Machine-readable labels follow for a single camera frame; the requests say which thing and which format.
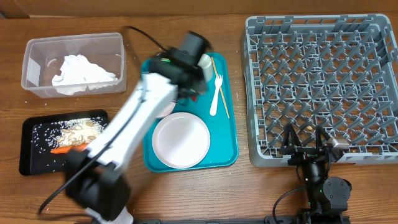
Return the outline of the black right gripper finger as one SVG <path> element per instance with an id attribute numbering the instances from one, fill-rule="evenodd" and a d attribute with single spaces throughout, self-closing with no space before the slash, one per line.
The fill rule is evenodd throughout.
<path id="1" fill-rule="evenodd" d="M 323 139 L 328 141 L 330 135 L 325 131 L 322 126 L 316 126 L 315 128 L 315 147 L 316 149 L 321 149 L 323 147 Z"/>
<path id="2" fill-rule="evenodd" d="M 302 144 L 295 132 L 292 124 L 286 124 L 284 126 L 284 138 L 282 140 L 281 149 L 298 149 L 301 148 Z"/>

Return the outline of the pink bowl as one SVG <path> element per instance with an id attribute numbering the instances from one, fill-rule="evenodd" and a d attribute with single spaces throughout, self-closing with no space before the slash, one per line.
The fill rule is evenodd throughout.
<path id="1" fill-rule="evenodd" d="M 168 106 L 166 106 L 158 115 L 157 118 L 164 118 L 168 116 L 175 108 L 176 102 L 171 102 Z"/>

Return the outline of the white napkin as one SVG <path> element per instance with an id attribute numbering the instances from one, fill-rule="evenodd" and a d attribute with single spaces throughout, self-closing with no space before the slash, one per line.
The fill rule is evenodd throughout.
<path id="1" fill-rule="evenodd" d="M 87 83 L 115 82 L 118 80 L 114 73 L 107 72 L 99 65 L 89 62 L 84 55 L 80 54 L 64 56 L 60 71 L 60 75 L 54 75 L 52 78 L 52 85 L 65 86 L 65 88 L 58 88 L 57 91 L 68 96 L 86 91 L 86 88 L 95 90 L 109 86 L 87 86 Z"/>

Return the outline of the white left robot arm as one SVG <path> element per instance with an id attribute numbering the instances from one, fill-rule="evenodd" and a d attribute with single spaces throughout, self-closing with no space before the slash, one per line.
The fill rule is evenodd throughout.
<path id="1" fill-rule="evenodd" d="M 65 183 L 60 190 L 83 207 L 93 223 L 133 223 L 126 208 L 131 189 L 124 171 L 166 106 L 206 92 L 198 63 L 209 48 L 208 40 L 190 31 L 180 47 L 150 58 L 147 71 L 105 130 L 84 150 L 67 153 Z"/>

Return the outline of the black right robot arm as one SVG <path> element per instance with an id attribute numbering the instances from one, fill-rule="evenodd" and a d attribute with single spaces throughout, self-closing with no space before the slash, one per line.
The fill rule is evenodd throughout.
<path id="1" fill-rule="evenodd" d="M 315 146 L 302 145 L 294 127 L 284 127 L 284 138 L 280 153 L 290 155 L 288 165 L 301 169 L 298 179 L 303 186 L 280 196 L 274 203 L 272 217 L 276 223 L 349 223 L 343 216 L 348 209 L 351 183 L 339 177 L 329 176 L 331 165 L 349 151 L 349 142 L 344 138 L 330 136 L 323 127 L 315 128 Z M 308 208 L 300 209 L 296 216 L 278 218 L 275 210 L 286 196 L 304 190 L 307 193 Z"/>

